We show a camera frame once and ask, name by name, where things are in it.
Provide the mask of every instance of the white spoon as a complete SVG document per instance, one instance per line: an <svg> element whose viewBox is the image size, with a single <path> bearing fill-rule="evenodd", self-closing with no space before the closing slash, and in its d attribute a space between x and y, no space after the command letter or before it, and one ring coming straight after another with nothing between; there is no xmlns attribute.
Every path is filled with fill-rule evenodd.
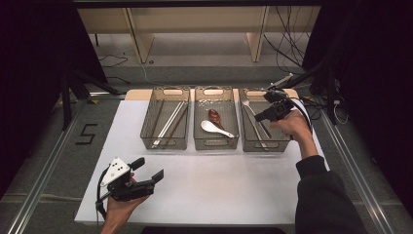
<svg viewBox="0 0 413 234"><path fill-rule="evenodd" d="M203 128L203 130L205 130L207 132L210 132L210 133L220 133L220 134L225 135L225 136L230 137L230 138L235 137L234 135L219 129L214 124L212 124L212 122L210 122L208 120L204 120L203 122L201 122L201 127Z"/></svg>

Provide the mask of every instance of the black sleeve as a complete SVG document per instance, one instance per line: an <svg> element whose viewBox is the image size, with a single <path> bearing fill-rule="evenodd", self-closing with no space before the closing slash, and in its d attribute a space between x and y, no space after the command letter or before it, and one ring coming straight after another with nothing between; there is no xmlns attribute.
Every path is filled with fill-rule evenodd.
<svg viewBox="0 0 413 234"><path fill-rule="evenodd" d="M367 233L343 180L327 171L323 157L306 158L296 167L301 177L295 214L297 234Z"/></svg>

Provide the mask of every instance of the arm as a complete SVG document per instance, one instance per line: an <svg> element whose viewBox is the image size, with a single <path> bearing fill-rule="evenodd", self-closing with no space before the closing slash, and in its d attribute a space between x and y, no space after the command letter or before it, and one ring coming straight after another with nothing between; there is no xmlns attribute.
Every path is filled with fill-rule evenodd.
<svg viewBox="0 0 413 234"><path fill-rule="evenodd" d="M114 234L121 231L122 227L128 222L134 209L143 203L149 196L133 199L127 202L117 202L112 197L107 201L106 220L101 234Z"/></svg>
<svg viewBox="0 0 413 234"><path fill-rule="evenodd" d="M296 233L366 233L341 177L327 171L301 113L291 111L285 119L273 122L272 127L292 135L300 145Z"/></svg>

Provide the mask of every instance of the metal rail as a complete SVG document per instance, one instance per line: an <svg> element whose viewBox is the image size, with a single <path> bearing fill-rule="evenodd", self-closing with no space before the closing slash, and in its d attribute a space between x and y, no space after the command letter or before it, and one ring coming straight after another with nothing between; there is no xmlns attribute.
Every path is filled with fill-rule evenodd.
<svg viewBox="0 0 413 234"><path fill-rule="evenodd" d="M364 175L358 167L352 152L341 136L337 126L333 127L331 125L327 115L323 110L321 111L321 119L324 122L324 125L326 126L328 132L330 133L331 138L333 139L334 144L336 145L340 156L343 159L344 165L349 171L350 176L355 183L357 191L364 203L364 206L370 213L371 219L376 225L378 232L382 234L394 233L394 230L385 214L385 211L377 201L377 198L374 195L373 191L370 189L370 186L368 185Z"/></svg>
<svg viewBox="0 0 413 234"><path fill-rule="evenodd" d="M48 184L49 179L55 170L58 160L60 159L60 156L66 146L66 143L68 142L74 126L76 125L79 114L81 110L86 106L86 102L86 100L79 100L78 104L76 104L73 120L70 122L66 130L61 132L60 137L58 138L57 143L52 150L52 153L50 154L45 166L42 169L42 172L37 177L36 182L33 184L25 201L20 207L20 210L14 217L7 233L16 234L22 233L24 231L24 228L26 227L28 221L31 218L31 215L34 212L34 209L37 206L37 203L39 202L40 196L45 190L46 185Z"/></svg>

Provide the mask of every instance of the hand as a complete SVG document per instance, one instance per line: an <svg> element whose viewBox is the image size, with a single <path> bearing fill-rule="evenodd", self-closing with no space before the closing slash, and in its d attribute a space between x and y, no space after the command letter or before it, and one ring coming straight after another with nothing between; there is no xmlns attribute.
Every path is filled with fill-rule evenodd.
<svg viewBox="0 0 413 234"><path fill-rule="evenodd" d="M285 118L271 122L271 128L281 128L285 134L294 138L311 134L304 116L297 109L292 110Z"/></svg>
<svg viewBox="0 0 413 234"><path fill-rule="evenodd" d="M306 119L299 110L293 110L285 118L271 122L271 128L281 128L285 134L292 135L300 145L303 159L319 154Z"/></svg>
<svg viewBox="0 0 413 234"><path fill-rule="evenodd" d="M131 173L131 182L136 182L132 178L134 173ZM117 202L109 196L107 201L107 214L101 233L118 233L127 223L134 209L143 203L149 196L136 198L127 202Z"/></svg>

